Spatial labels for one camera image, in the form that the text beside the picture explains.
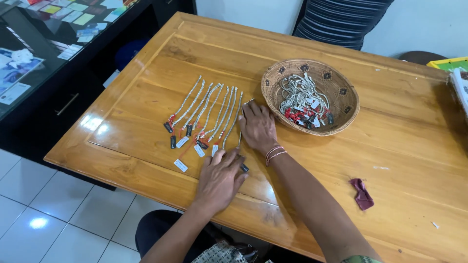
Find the rattan basket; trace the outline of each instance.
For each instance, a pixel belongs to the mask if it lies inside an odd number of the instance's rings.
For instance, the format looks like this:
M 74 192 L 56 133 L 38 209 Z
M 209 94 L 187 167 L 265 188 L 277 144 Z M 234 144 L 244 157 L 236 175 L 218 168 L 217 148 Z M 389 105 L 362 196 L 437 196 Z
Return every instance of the rattan basket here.
M 279 105 L 285 100 L 279 81 L 292 74 L 303 76 L 304 72 L 314 80 L 317 90 L 328 97 L 333 124 L 309 130 L 279 112 Z M 292 58 L 277 62 L 263 74 L 261 86 L 262 94 L 276 119 L 301 132 L 317 136 L 333 135 L 348 127 L 359 112 L 359 97 L 354 86 L 338 70 L 320 61 Z

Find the white price tag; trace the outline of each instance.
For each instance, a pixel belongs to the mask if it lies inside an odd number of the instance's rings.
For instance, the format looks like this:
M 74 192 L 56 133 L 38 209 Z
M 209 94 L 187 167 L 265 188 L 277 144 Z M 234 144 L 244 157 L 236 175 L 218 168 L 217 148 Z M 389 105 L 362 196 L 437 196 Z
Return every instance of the white price tag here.
M 314 122 L 312 122 L 312 124 L 314 125 L 315 128 L 320 127 L 320 121 L 317 116 L 315 116 Z
M 185 171 L 187 171 L 187 166 L 181 162 L 179 159 L 177 159 L 175 162 L 174 162 L 175 166 L 179 167 L 179 169 L 181 169 L 184 173 Z
M 182 147 L 184 143 L 186 143 L 189 140 L 189 137 L 185 136 L 184 138 L 180 139 L 180 141 L 175 145 L 177 148 Z
M 214 156 L 214 153 L 218 150 L 218 147 L 219 146 L 217 144 L 213 145 L 212 150 L 211 150 L 211 156 Z
M 194 148 L 200 157 L 203 157 L 205 155 L 205 152 L 203 151 L 202 147 L 200 147 L 200 145 L 197 144 L 194 146 Z
M 310 107 L 313 108 L 313 109 L 315 109 L 315 108 L 317 108 L 317 106 L 318 106 L 319 104 L 320 104 L 320 101 L 316 100 L 316 101 L 314 101 L 312 104 L 310 104 Z

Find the white tile floor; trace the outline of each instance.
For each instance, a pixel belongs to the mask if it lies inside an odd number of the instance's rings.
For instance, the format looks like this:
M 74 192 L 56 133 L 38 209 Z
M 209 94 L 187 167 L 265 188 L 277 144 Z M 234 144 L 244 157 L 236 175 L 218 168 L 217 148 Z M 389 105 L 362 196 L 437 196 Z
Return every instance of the white tile floor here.
M 176 211 L 0 150 L 0 263 L 136 263 L 137 224 L 158 209 Z M 262 254 L 268 248 L 267 242 L 221 230 Z

